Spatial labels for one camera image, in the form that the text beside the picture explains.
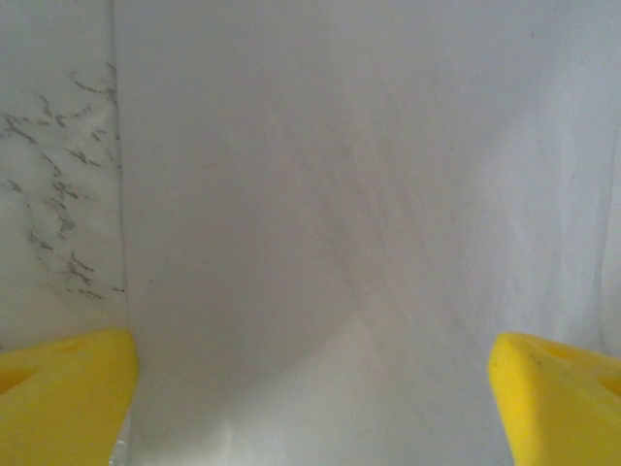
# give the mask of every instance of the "yellow object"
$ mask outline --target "yellow object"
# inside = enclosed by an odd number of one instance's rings
[[[137,377],[127,330],[0,354],[0,465],[107,466]]]
[[[488,369],[516,466],[621,465],[621,360],[508,333]]]

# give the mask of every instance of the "white backdrop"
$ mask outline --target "white backdrop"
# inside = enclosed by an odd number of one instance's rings
[[[134,465],[510,464],[495,335],[619,348],[586,3],[116,1]]]

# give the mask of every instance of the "white surface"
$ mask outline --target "white surface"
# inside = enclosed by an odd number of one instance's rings
[[[510,464],[496,333],[606,346],[583,3],[117,1],[135,466]]]
[[[0,1],[0,346],[127,322],[112,4]]]

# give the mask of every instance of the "white fabric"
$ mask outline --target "white fabric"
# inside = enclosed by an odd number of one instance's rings
[[[606,347],[621,3],[115,18],[132,464],[509,465],[495,335]]]

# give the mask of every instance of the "white sheet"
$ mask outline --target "white sheet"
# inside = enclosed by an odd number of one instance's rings
[[[495,335],[619,348],[621,3],[115,17],[134,465],[508,465]]]

